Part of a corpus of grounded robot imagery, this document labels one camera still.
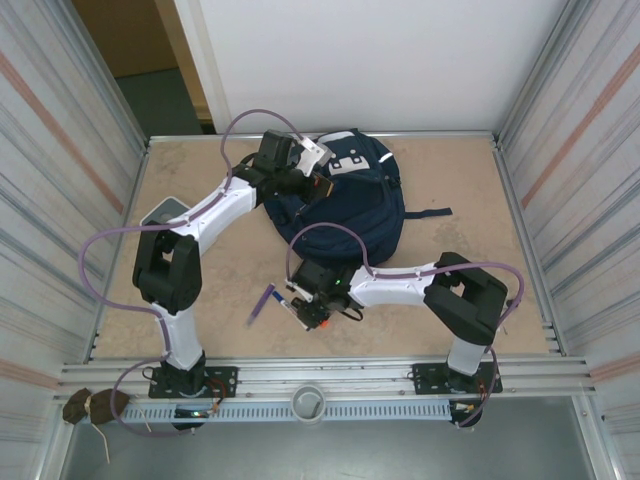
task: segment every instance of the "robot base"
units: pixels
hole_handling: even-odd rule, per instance
[[[456,374],[449,370],[446,363],[416,363],[411,367],[410,380],[416,390],[416,395],[450,395],[450,394],[478,394],[480,386],[489,388],[493,377],[493,362],[481,362],[473,377]],[[502,392],[500,374],[496,378],[493,393]]]
[[[150,369],[149,398],[213,398],[236,396],[237,367],[206,367],[204,354],[191,370],[180,370],[162,362]],[[221,393],[220,382],[224,385]]]

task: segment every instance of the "gray floor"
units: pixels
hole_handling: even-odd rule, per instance
[[[116,82],[147,137],[202,135],[187,87],[177,68],[121,77]]]
[[[76,428],[64,479],[594,478],[570,399],[494,399],[475,431],[446,422],[205,425],[195,436],[102,439]]]

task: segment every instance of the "navy backpack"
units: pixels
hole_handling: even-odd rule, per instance
[[[452,214],[449,208],[405,212],[398,164],[375,138],[352,129],[323,135],[316,142],[333,152],[319,170],[334,183],[331,195],[309,205],[297,195],[264,202],[271,221],[287,243],[308,225],[333,222],[357,233],[367,247],[369,263],[378,265],[396,251],[405,218]],[[293,249],[301,258],[326,268],[362,265],[359,244],[336,228],[309,230]]]

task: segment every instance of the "black mounting plate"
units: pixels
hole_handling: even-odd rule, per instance
[[[153,369],[151,382],[149,382],[149,398],[213,398],[214,392],[207,385],[208,378],[220,380],[226,389],[225,398],[233,398],[236,396],[236,387],[238,386],[238,367],[204,367],[205,386],[196,395],[185,396],[175,390],[164,390],[160,387],[162,382],[158,382],[161,368]],[[215,396],[220,396],[219,388],[215,390]]]
[[[473,391],[459,391],[449,386],[447,382],[447,365],[446,363],[416,363],[411,367],[410,380],[413,380],[413,386],[416,390],[416,395],[449,395],[449,394],[468,394],[477,393],[480,394],[479,384],[480,380],[484,383],[486,388],[491,385],[491,377],[493,376],[493,362],[482,362],[476,377],[478,382],[475,384]],[[493,387],[492,393],[502,392],[502,380],[500,379],[500,372],[498,372],[498,378],[496,384]]]

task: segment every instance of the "corrugated metal wall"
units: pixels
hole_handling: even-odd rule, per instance
[[[83,360],[96,302],[76,255],[123,223],[141,164],[131,124],[66,4],[0,2],[0,478],[31,477],[63,362]],[[116,238],[92,250],[100,286]]]
[[[566,347],[589,362],[630,478],[640,478],[638,65],[640,2],[590,2],[503,138]]]

